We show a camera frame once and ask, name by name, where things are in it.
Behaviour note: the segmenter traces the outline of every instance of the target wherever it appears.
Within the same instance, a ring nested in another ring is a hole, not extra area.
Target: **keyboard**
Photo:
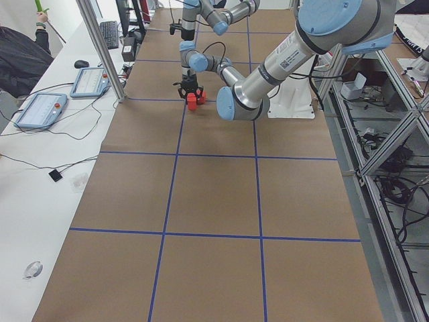
[[[116,21],[101,22],[100,30],[108,49],[115,49],[119,47],[119,32]]]

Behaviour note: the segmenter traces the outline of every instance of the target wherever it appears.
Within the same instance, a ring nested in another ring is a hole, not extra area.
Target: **gray robot arm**
[[[170,33],[173,34],[175,29],[179,29],[183,40],[193,40],[196,19],[198,15],[201,15],[213,31],[220,36],[228,30],[229,25],[254,14],[259,7],[259,1],[243,0],[231,9],[220,11],[212,6],[210,0],[185,0],[182,20],[179,24],[170,25]]]
[[[228,85],[217,96],[223,119],[254,120],[269,109],[267,94],[315,54],[336,44],[343,53],[363,54],[388,47],[393,37],[394,0],[305,0],[292,32],[248,77],[228,62],[218,74]]]

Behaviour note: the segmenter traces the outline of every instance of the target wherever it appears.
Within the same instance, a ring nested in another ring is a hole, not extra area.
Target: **computer mouse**
[[[76,62],[74,62],[74,67],[79,69],[79,68],[84,68],[84,67],[89,67],[89,62],[87,62],[86,60],[77,60]]]

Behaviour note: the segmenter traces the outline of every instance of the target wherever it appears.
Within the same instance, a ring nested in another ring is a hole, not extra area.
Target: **black sleeve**
[[[51,51],[49,50],[49,34],[46,30],[36,30],[36,44],[42,47],[49,55],[51,54]]]
[[[28,95],[40,77],[19,78],[12,74],[10,66],[0,59],[0,88],[14,97]]]

